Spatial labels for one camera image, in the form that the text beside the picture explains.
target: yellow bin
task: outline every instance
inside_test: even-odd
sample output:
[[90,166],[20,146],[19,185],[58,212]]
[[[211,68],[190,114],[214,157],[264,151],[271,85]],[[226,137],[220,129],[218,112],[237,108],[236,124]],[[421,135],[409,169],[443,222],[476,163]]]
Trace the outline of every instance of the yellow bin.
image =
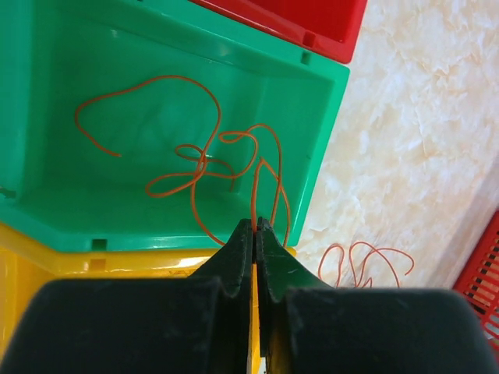
[[[28,303],[61,278],[187,277],[216,249],[60,253],[0,224],[0,357]],[[253,267],[252,372],[260,367],[257,272]]]

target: beige marbled tabletop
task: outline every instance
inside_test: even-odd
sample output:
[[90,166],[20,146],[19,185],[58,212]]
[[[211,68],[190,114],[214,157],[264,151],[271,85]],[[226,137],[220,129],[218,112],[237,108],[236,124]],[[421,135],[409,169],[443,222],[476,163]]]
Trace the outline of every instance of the beige marbled tabletop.
[[[349,67],[298,259],[317,273],[331,243],[366,240],[414,257],[403,277],[387,254],[403,287],[452,286],[499,203],[499,2],[370,0]],[[395,286],[381,258],[367,273]]]

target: basket hole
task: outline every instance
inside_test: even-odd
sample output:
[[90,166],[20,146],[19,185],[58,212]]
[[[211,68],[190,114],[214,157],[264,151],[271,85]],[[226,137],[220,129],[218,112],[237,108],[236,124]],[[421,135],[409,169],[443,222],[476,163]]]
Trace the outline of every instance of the basket hole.
[[311,56],[312,56],[312,54],[310,52],[304,51],[302,53],[302,64],[309,65],[310,64],[310,57]]
[[303,35],[303,45],[311,48],[313,47],[314,44],[315,44],[315,34],[306,31],[305,35]]
[[90,271],[104,271],[106,270],[106,259],[91,259],[88,268]]
[[107,239],[92,239],[92,251],[105,251],[108,249]]

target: orange string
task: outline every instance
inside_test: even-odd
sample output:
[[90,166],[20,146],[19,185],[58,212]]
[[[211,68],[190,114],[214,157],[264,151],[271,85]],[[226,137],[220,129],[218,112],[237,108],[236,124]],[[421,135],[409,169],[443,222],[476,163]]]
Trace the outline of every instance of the orange string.
[[[225,243],[222,240],[216,238],[213,235],[213,233],[211,233],[211,231],[206,227],[206,225],[203,223],[203,221],[200,218],[200,215],[199,215],[199,213],[197,211],[197,208],[196,208],[196,185],[197,185],[198,181],[201,180],[201,178],[203,176],[207,175],[207,176],[211,176],[211,177],[215,177],[215,178],[230,179],[231,180],[231,188],[230,188],[230,190],[232,191],[232,189],[234,187],[235,180],[237,178],[242,177],[246,172],[248,172],[251,169],[251,167],[253,166],[253,164],[254,164],[254,162],[255,162],[255,160],[257,158],[259,144],[258,144],[257,138],[251,132],[254,129],[258,129],[258,128],[266,129],[274,137],[276,145],[277,145],[277,148],[278,148],[278,156],[279,156],[279,158],[278,158],[278,172],[276,173],[275,170],[272,168],[272,166],[270,166],[269,163],[265,159],[260,158],[260,160],[259,160],[259,162],[258,162],[258,164],[256,166],[256,169],[255,169],[255,175],[254,175],[254,179],[253,179],[253,189],[252,189],[252,194],[251,194],[251,223],[252,223],[252,229],[253,229],[253,232],[257,231],[257,190],[258,190],[258,181],[260,179],[261,168],[265,167],[272,174],[272,176],[276,179],[276,181],[278,183],[277,184],[277,188],[276,188],[276,192],[275,192],[275,197],[274,197],[274,205],[272,207],[272,212],[271,212],[271,224],[272,225],[274,225],[274,222],[275,222],[275,217],[277,215],[277,209],[278,209],[278,204],[279,204],[279,198],[280,198],[281,194],[283,196],[283,200],[285,201],[286,215],[287,215],[287,227],[286,227],[285,237],[284,237],[284,241],[283,241],[283,246],[286,246],[287,243],[288,243],[288,237],[289,237],[289,232],[290,232],[290,227],[291,227],[291,213],[290,213],[291,210],[290,210],[290,207],[289,207],[288,197],[287,197],[285,189],[284,189],[284,187],[282,185],[282,149],[281,149],[281,143],[279,142],[279,138],[278,138],[277,134],[275,133],[275,131],[269,125],[265,125],[263,123],[259,123],[259,124],[253,125],[253,126],[249,127],[246,131],[225,131],[225,132],[219,133],[218,134],[218,139],[222,143],[225,143],[225,144],[237,143],[238,141],[240,141],[241,139],[243,139],[245,137],[250,138],[253,141],[253,145],[254,145],[253,156],[251,157],[249,163],[239,173],[237,173],[237,174],[235,174],[234,170],[232,169],[232,167],[227,162],[222,161],[222,160],[218,160],[218,159],[213,158],[213,157],[208,157],[207,156],[208,149],[210,148],[210,145],[213,143],[214,137],[216,136],[216,134],[218,133],[218,130],[220,128],[220,124],[221,124],[221,107],[220,107],[220,104],[218,102],[218,99],[211,93],[211,91],[209,89],[207,89],[203,84],[197,82],[196,80],[187,78],[185,76],[156,76],[156,77],[151,78],[149,80],[146,80],[145,82],[142,82],[142,83],[140,83],[140,84],[138,84],[136,86],[130,87],[130,88],[126,89],[126,90],[116,91],[116,92],[113,92],[113,93],[107,93],[105,95],[101,95],[101,96],[95,97],[93,99],[85,101],[80,106],[78,106],[78,108],[75,110],[75,123],[76,123],[76,127],[99,150],[101,150],[101,151],[103,151],[103,152],[105,152],[107,154],[110,154],[111,156],[114,156],[114,157],[121,157],[122,155],[120,153],[113,152],[113,151],[109,150],[108,148],[102,146],[92,135],[90,135],[89,132],[87,132],[81,126],[80,121],[79,121],[80,112],[84,108],[86,108],[87,106],[89,106],[89,105],[91,105],[93,103],[96,103],[98,101],[107,99],[109,97],[115,97],[115,96],[119,96],[119,95],[123,95],[123,94],[128,94],[128,93],[130,93],[132,91],[139,90],[140,88],[142,88],[142,87],[144,87],[144,86],[146,86],[148,84],[151,84],[153,82],[156,82],[156,81],[162,80],[162,79],[179,79],[179,80],[183,80],[183,81],[192,83],[192,84],[198,86],[199,88],[201,88],[202,90],[204,90],[210,96],[210,98],[212,99],[212,101],[214,102],[214,104],[215,104],[215,106],[217,108],[217,121],[215,123],[213,132],[211,133],[210,137],[208,138],[208,141],[206,142],[206,144],[204,145],[204,147],[202,149],[199,148],[198,146],[194,145],[194,144],[181,144],[181,145],[179,145],[179,146],[177,146],[175,148],[175,154],[177,156],[179,156],[179,157],[181,157],[181,158],[183,158],[185,160],[188,160],[188,161],[196,162],[196,167],[195,167],[194,171],[192,171],[192,172],[183,172],[183,173],[170,173],[170,174],[160,175],[159,177],[156,177],[155,179],[153,179],[152,181],[150,181],[150,182],[148,182],[146,184],[146,193],[147,193],[147,195],[149,195],[150,197],[154,197],[154,198],[163,198],[163,197],[171,196],[171,195],[173,195],[173,194],[175,194],[177,192],[182,191],[183,189],[187,189],[187,188],[190,187],[190,202],[191,202],[191,207],[192,207],[192,210],[193,210],[194,218],[196,219],[196,221],[199,224],[199,226],[203,229],[203,231],[210,238],[212,238],[219,245],[224,245]],[[199,154],[199,157],[191,157],[191,156],[186,156],[185,154],[182,154],[181,150],[183,150],[185,148],[189,148],[191,150],[195,150]],[[226,168],[230,171],[230,175],[225,175],[225,174],[221,174],[221,173],[214,173],[214,172],[211,172],[211,171],[207,171],[208,165],[210,163],[217,163],[217,164],[221,164],[223,166],[226,166]],[[151,187],[153,185],[155,185],[156,183],[158,183],[159,181],[162,181],[162,180],[165,180],[165,179],[168,179],[168,178],[172,178],[172,177],[186,177],[186,176],[192,177],[192,179],[190,179],[187,183],[184,183],[184,184],[182,184],[180,186],[177,186],[177,187],[175,187],[173,189],[170,189],[168,191],[165,191],[165,192],[152,192],[151,191]]]
[[[360,277],[358,280],[357,280],[356,267],[355,267],[355,264],[354,264],[353,258],[352,258],[353,249],[357,245],[367,245],[370,248],[369,253],[367,253],[366,257],[364,257],[364,260],[361,262],[361,271],[360,271]],[[324,265],[324,261],[327,257],[327,254],[332,249],[340,249],[342,251],[342,255],[340,257],[340,260],[338,261],[338,276],[336,278],[336,287],[339,287],[340,282],[342,280],[343,261],[345,259],[345,250],[343,249],[343,247],[341,245],[335,243],[335,244],[330,245],[326,249],[326,251],[322,255],[322,258],[320,259],[319,268],[317,270],[317,275],[318,275],[319,279],[321,279],[321,280],[323,279],[322,278],[322,266]],[[349,265],[350,265],[350,270],[352,271],[352,275],[353,275],[353,287],[354,288],[365,288],[365,287],[367,287],[367,285],[369,285],[370,288],[373,287],[373,278],[372,277],[369,277],[364,283],[363,283],[363,278],[364,278],[364,273],[366,270],[367,260],[375,253],[377,255],[379,255],[387,263],[387,265],[390,267],[390,270],[395,278],[395,282],[397,284],[397,287],[400,288],[400,280],[398,279],[397,272],[395,271],[395,268],[391,264],[390,260],[382,252],[396,252],[396,253],[399,253],[399,254],[407,257],[411,261],[411,267],[405,272],[404,275],[409,275],[412,272],[412,270],[414,269],[414,266],[415,266],[414,259],[409,254],[405,253],[404,251],[401,251],[400,249],[395,249],[395,248],[379,248],[379,249],[377,249],[368,242],[355,242],[352,245],[350,245],[350,248],[349,248]]]

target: red plastic container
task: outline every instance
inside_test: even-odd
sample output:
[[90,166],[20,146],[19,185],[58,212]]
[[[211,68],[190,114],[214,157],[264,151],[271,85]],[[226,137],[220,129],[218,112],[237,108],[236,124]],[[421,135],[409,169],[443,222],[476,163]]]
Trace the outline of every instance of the red plastic container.
[[499,357],[499,211],[490,220],[454,289],[475,309]]
[[352,60],[367,0],[191,0],[335,61]]

